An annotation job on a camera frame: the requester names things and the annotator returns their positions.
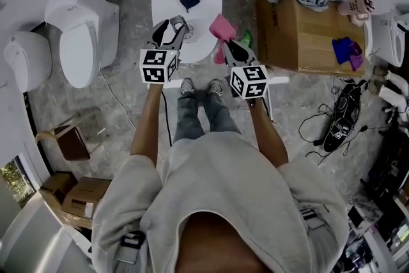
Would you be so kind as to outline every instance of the person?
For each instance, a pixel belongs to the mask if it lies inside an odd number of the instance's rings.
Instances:
[[[150,86],[130,157],[95,213],[97,272],[330,272],[348,236],[346,205],[318,168],[288,162],[260,99],[249,106],[258,150],[242,139],[212,81],[185,79],[174,145],[156,170],[162,85]]]

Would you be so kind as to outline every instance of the toilet lid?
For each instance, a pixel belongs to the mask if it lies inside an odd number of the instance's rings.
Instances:
[[[83,88],[91,79],[95,64],[95,29],[86,23],[61,35],[59,57],[64,75],[75,88]]]

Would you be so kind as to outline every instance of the green object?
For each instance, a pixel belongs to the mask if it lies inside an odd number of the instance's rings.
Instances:
[[[249,30],[246,30],[244,37],[240,39],[240,43],[248,48],[251,48],[251,42],[253,41],[253,38],[251,36],[251,33]]]

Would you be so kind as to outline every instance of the navy blue object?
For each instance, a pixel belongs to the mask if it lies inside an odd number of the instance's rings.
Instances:
[[[200,0],[180,0],[180,3],[186,8],[186,12],[189,12],[189,9],[200,3]]]
[[[350,57],[352,55],[352,42],[353,41],[348,37],[332,41],[332,47],[334,48],[335,55],[337,56],[338,64],[341,65],[350,60]]]

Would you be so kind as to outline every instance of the label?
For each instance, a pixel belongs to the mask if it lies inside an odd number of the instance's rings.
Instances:
[[[94,208],[94,203],[86,203],[84,217],[86,219],[92,219],[92,209]]]

